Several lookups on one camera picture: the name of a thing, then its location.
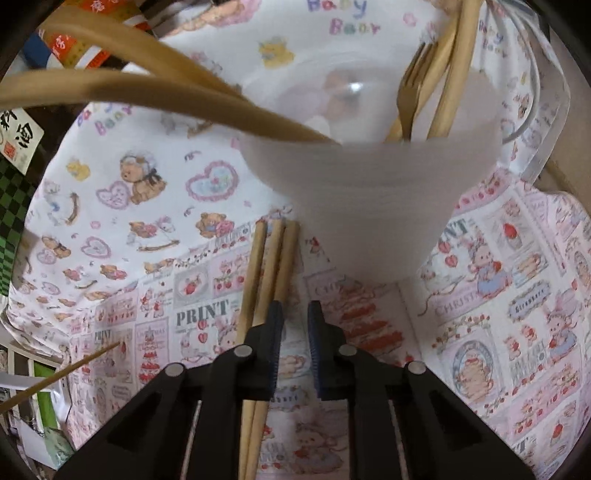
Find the wooden chopstick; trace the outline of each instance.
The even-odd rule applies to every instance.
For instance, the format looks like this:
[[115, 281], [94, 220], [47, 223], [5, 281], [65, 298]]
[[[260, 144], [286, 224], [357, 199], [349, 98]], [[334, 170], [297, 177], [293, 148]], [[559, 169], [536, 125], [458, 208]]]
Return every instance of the wooden chopstick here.
[[[427, 76], [423, 80], [421, 91], [418, 95], [416, 115], [418, 115], [423, 110], [423, 107], [435, 91], [437, 84], [447, 70], [447, 65], [449, 64], [449, 60], [452, 56], [453, 44], [456, 39], [458, 20], [459, 13], [453, 14], [449, 19], [443, 34], [437, 40], [437, 50], [435, 51], [435, 56], [433, 57], [433, 61], [431, 62]], [[392, 127], [390, 127], [390, 132], [388, 133], [385, 142], [397, 142], [401, 139], [402, 123], [400, 123], [400, 117], [398, 117], [392, 124]]]
[[252, 319], [255, 313], [256, 293], [259, 287], [261, 276], [262, 257], [265, 252], [265, 240], [267, 239], [267, 223], [257, 222], [255, 234], [252, 238], [251, 256], [248, 259], [248, 269], [244, 280], [244, 291], [242, 294], [242, 305], [238, 328], [236, 331], [236, 344], [244, 343], [246, 332], [252, 326]]
[[14, 395], [14, 397], [11, 397], [10, 399], [8, 399], [5, 402], [2, 402], [0, 404], [0, 415], [7, 412], [11, 408], [13, 408], [15, 405], [18, 405], [20, 402], [23, 402], [23, 401], [27, 400], [28, 398], [32, 397], [34, 394], [43, 390], [45, 387], [48, 387], [49, 385], [54, 384], [55, 382], [62, 379], [66, 375], [71, 374], [74, 370], [77, 370], [78, 368], [82, 367], [82, 365], [86, 365], [87, 363], [91, 362], [95, 358], [100, 357], [103, 353], [108, 352], [109, 350], [112, 350], [113, 348], [115, 348], [119, 344], [120, 344], [120, 342], [112, 343], [111, 345], [101, 348], [100, 350], [96, 351], [95, 353], [84, 357], [82, 360], [77, 361], [75, 364], [68, 365], [67, 367], [65, 367], [64, 370], [60, 370], [59, 372], [54, 373], [50, 377], [44, 378], [43, 380], [36, 383], [32, 387], [29, 387], [26, 390], [17, 393], [16, 395]]
[[447, 137], [452, 129], [472, 64], [482, 0], [463, 0], [449, 73], [427, 138]]
[[78, 7], [63, 5], [42, 23], [41, 28], [71, 35], [79, 41], [104, 48], [160, 78], [201, 85], [247, 101], [234, 87], [179, 51], [159, 42], [146, 32], [120, 24], [106, 15], [96, 15]]
[[[300, 226], [297, 222], [288, 221], [283, 236], [281, 248], [281, 262], [275, 283], [274, 300], [280, 301], [284, 306], [289, 295], [291, 274], [295, 260], [298, 235]], [[269, 412], [269, 402], [257, 401], [252, 419], [250, 443], [248, 446], [248, 460], [246, 463], [245, 480], [255, 480], [258, 467], [259, 455], [261, 453], [261, 442]]]
[[2, 79], [0, 110], [118, 102], [195, 116], [259, 137], [332, 142], [311, 128], [235, 97], [187, 83], [108, 69], [36, 70]]
[[[281, 220], [273, 220], [271, 223], [271, 237], [269, 248], [265, 259], [265, 270], [262, 275], [261, 286], [259, 287], [258, 302], [256, 304], [252, 325], [262, 325], [267, 318], [269, 304], [275, 290], [275, 277], [279, 266], [281, 254], [281, 241], [283, 238], [284, 225]], [[251, 438], [252, 419], [255, 414], [255, 402], [245, 400], [242, 403], [242, 425], [240, 431], [240, 453], [238, 462], [238, 479], [243, 480], [246, 475], [248, 450]]]

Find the silver screw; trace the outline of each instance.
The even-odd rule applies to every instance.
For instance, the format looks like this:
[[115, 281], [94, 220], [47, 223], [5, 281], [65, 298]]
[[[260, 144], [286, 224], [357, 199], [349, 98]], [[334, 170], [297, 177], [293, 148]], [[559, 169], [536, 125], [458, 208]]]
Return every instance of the silver screw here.
[[238, 345], [234, 349], [234, 355], [236, 355], [240, 358], [251, 356], [252, 355], [252, 348], [243, 343], [242, 345]]
[[346, 343], [339, 347], [339, 353], [343, 356], [354, 356], [357, 353], [357, 349], [353, 345]]
[[427, 371], [427, 365], [423, 362], [410, 362], [408, 364], [408, 371], [415, 375], [423, 375]]
[[170, 364], [164, 369], [164, 373], [166, 373], [169, 377], [177, 377], [184, 371], [183, 364]]

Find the wooden stick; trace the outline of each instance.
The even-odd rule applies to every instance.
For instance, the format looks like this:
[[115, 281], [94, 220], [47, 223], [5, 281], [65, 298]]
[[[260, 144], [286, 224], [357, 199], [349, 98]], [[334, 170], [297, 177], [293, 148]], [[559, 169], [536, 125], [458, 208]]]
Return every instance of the wooden stick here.
[[104, 48], [160, 78], [189, 82], [247, 101], [234, 87], [178, 50], [106, 15], [63, 5], [42, 23], [41, 28], [71, 35], [79, 41]]
[[[441, 37], [437, 40], [437, 50], [435, 51], [435, 57], [431, 62], [427, 76], [421, 86], [421, 91], [418, 94], [418, 115], [422, 110], [427, 101], [431, 98], [431, 95], [435, 91], [437, 84], [443, 78], [447, 65], [452, 56], [453, 44], [456, 39], [457, 25], [459, 20], [459, 14], [455, 13], [446, 25], [445, 30]], [[402, 139], [402, 124], [400, 123], [400, 117], [390, 127], [390, 132], [386, 138], [386, 143], [398, 142]]]
[[238, 319], [238, 331], [236, 344], [244, 343], [246, 332], [252, 326], [252, 318], [255, 313], [256, 293], [261, 276], [262, 256], [265, 252], [265, 240], [267, 240], [267, 223], [257, 222], [255, 235], [252, 239], [251, 256], [248, 259], [248, 270], [244, 280], [244, 292], [242, 294], [242, 306]]
[[332, 142], [311, 128], [212, 90], [108, 69], [36, 70], [2, 79], [0, 111], [63, 103], [116, 102], [195, 116], [280, 141]]
[[[296, 257], [295, 254], [299, 233], [300, 226], [297, 222], [287, 222], [287, 227], [283, 236], [281, 263], [279, 265], [279, 273], [277, 274], [274, 296], [274, 300], [280, 301], [283, 305], [286, 304], [287, 297], [289, 295], [291, 274], [293, 272], [293, 265]], [[268, 412], [269, 402], [256, 402], [254, 416], [252, 419], [250, 444], [248, 446], [248, 461], [246, 463], [245, 480], [255, 480], [259, 455], [261, 454], [261, 442]]]
[[449, 73], [427, 138], [447, 137], [452, 129], [472, 64], [481, 5], [482, 0], [462, 1]]
[[32, 387], [29, 387], [26, 390], [17, 393], [14, 397], [11, 397], [10, 399], [8, 399], [5, 402], [2, 402], [0, 404], [0, 415], [7, 412], [11, 408], [13, 408], [15, 405], [18, 405], [20, 402], [23, 402], [23, 401], [27, 400], [28, 398], [32, 397], [34, 394], [38, 393], [43, 388], [48, 387], [49, 385], [54, 384], [55, 382], [62, 379], [66, 375], [71, 374], [74, 370], [77, 370], [78, 368], [82, 367], [82, 365], [86, 365], [87, 363], [91, 362], [95, 358], [100, 357], [103, 353], [108, 352], [109, 350], [112, 350], [113, 348], [115, 348], [119, 344], [120, 344], [120, 342], [112, 343], [111, 345], [101, 348], [100, 350], [96, 351], [95, 353], [84, 357], [82, 360], [77, 361], [75, 364], [68, 365], [67, 367], [65, 367], [64, 370], [60, 370], [59, 372], [54, 373], [52, 376], [44, 378], [43, 380], [41, 380], [39, 383], [36, 383]]
[[[275, 277], [279, 266], [281, 253], [281, 240], [283, 237], [284, 225], [281, 220], [273, 220], [271, 238], [269, 239], [269, 250], [265, 259], [265, 271], [262, 275], [262, 282], [259, 288], [259, 298], [256, 304], [252, 325], [262, 325], [267, 318], [269, 304], [273, 298], [275, 289]], [[248, 450], [251, 438], [252, 419], [255, 415], [255, 402], [245, 400], [242, 403], [242, 425], [240, 430], [240, 454], [238, 460], [238, 479], [243, 480], [246, 475], [248, 462]]]

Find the patterned tablecloth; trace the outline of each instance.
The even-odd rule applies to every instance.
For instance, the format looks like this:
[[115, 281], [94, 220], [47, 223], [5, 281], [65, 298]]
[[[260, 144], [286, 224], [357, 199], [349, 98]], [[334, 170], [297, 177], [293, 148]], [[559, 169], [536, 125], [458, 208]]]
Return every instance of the patterned tablecloth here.
[[[397, 35], [408, 42], [406, 65], [444, 18], [423, 0], [401, 0], [397, 13], [369, 0], [290, 0], [281, 15], [273, 5], [230, 0], [168, 42], [240, 83], [295, 68], [318, 41], [379, 51], [387, 35]], [[502, 93], [501, 127], [509, 132], [524, 121], [534, 92], [523, 37], [502, 13], [496, 2], [483, 7], [473, 66]], [[318, 38], [297, 35], [296, 15]], [[390, 27], [384, 15], [399, 21]], [[349, 24], [365, 36], [352, 40]], [[237, 35], [245, 39], [240, 46]], [[261, 475], [347, 475], [345, 406], [320, 404], [309, 373], [303, 320], [312, 299], [353, 344], [398, 365], [426, 361], [539, 478], [570, 452], [590, 416], [591, 220], [572, 197], [540, 193], [519, 178], [553, 143], [568, 97], [551, 48], [536, 38], [540, 109], [505, 147], [500, 161], [511, 171], [498, 169], [459, 199], [417, 275], [389, 285], [347, 278], [298, 218], [303, 230]], [[239, 146], [226, 128], [92, 103], [49, 165], [27, 214], [5, 324], [31, 348], [68, 350], [73, 359], [121, 340], [70, 377], [68, 424], [77, 446], [167, 363], [202, 365], [233, 344], [253, 222], [297, 218], [287, 199], [249, 172]], [[351, 228], [379, 235], [370, 222]]]

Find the chopstick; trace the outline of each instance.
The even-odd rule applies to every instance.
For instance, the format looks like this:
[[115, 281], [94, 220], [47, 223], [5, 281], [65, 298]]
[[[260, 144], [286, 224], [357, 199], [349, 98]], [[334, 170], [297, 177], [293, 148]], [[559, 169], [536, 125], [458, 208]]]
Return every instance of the chopstick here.
[[118, 346], [120, 342], [112, 343], [100, 350], [96, 351], [95, 353], [84, 357], [82, 360], [77, 361], [75, 364], [68, 365], [65, 367], [64, 370], [60, 370], [59, 372], [54, 373], [50, 377], [44, 378], [40, 382], [36, 383], [32, 387], [27, 388], [26, 390], [17, 393], [14, 397], [9, 398], [5, 402], [0, 403], [0, 415], [7, 412], [14, 406], [18, 405], [20, 402], [27, 400], [28, 398], [32, 397], [34, 394], [38, 393], [39, 391], [43, 390], [45, 387], [48, 387], [51, 384], [54, 384], [58, 380], [62, 379], [66, 375], [71, 374], [74, 370], [82, 367], [82, 365], [86, 365], [87, 363], [91, 362], [95, 358], [100, 357], [103, 353], [112, 350], [116, 346]]
[[242, 305], [236, 331], [236, 344], [244, 343], [246, 332], [252, 326], [252, 318], [255, 313], [256, 293], [261, 276], [262, 256], [265, 252], [265, 240], [267, 239], [267, 223], [257, 222], [255, 234], [252, 239], [251, 256], [248, 259], [248, 269], [244, 280]]
[[[269, 239], [269, 248], [265, 259], [265, 269], [259, 287], [259, 296], [252, 325], [262, 325], [267, 318], [269, 304], [273, 298], [275, 290], [275, 277], [279, 266], [281, 253], [281, 241], [283, 237], [284, 225], [281, 220], [273, 220], [271, 223], [271, 237]], [[242, 403], [242, 425], [240, 431], [240, 453], [238, 463], [238, 479], [243, 480], [246, 475], [246, 467], [249, 455], [252, 421], [255, 414], [255, 401], [245, 400]]]
[[259, 137], [332, 142], [256, 105], [187, 83], [114, 70], [36, 70], [4, 77], [0, 110], [61, 103], [118, 102], [195, 116]]
[[248, 101], [234, 87], [179, 51], [106, 15], [63, 5], [42, 23], [41, 28], [71, 35], [79, 41], [104, 48], [160, 78], [189, 82]]
[[[417, 106], [417, 113], [418, 115], [423, 107], [433, 94], [437, 84], [445, 74], [447, 70], [447, 65], [449, 64], [450, 58], [452, 56], [453, 44], [456, 39], [457, 33], [457, 26], [459, 21], [459, 14], [455, 13], [449, 19], [449, 22], [446, 25], [445, 30], [441, 37], [437, 40], [437, 50], [435, 51], [435, 56], [433, 57], [433, 61], [431, 62], [431, 66], [429, 67], [429, 71], [427, 72], [427, 76], [423, 80], [423, 84], [421, 85], [421, 92], [418, 96], [418, 106]], [[397, 142], [402, 139], [402, 124], [400, 123], [400, 117], [398, 117], [395, 122], [390, 127], [390, 132], [386, 137], [385, 142]]]
[[[274, 300], [280, 301], [284, 306], [289, 295], [291, 274], [293, 272], [294, 259], [297, 248], [300, 226], [297, 222], [288, 221], [283, 235], [281, 248], [281, 262], [277, 281], [275, 283]], [[252, 419], [250, 443], [248, 445], [248, 460], [246, 463], [245, 480], [255, 480], [258, 467], [259, 455], [261, 453], [261, 442], [269, 412], [269, 402], [257, 401]]]
[[481, 5], [482, 0], [462, 1], [449, 73], [427, 138], [447, 137], [452, 128], [472, 64]]

